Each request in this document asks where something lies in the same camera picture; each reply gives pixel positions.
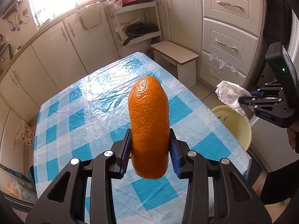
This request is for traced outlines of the person's hand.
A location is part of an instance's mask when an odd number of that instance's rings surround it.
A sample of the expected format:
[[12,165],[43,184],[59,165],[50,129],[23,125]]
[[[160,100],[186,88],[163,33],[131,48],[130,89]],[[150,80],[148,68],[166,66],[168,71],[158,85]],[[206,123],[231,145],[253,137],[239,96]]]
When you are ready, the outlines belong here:
[[287,128],[289,144],[297,154],[298,154],[298,132],[299,132],[298,122],[295,122],[291,127]]

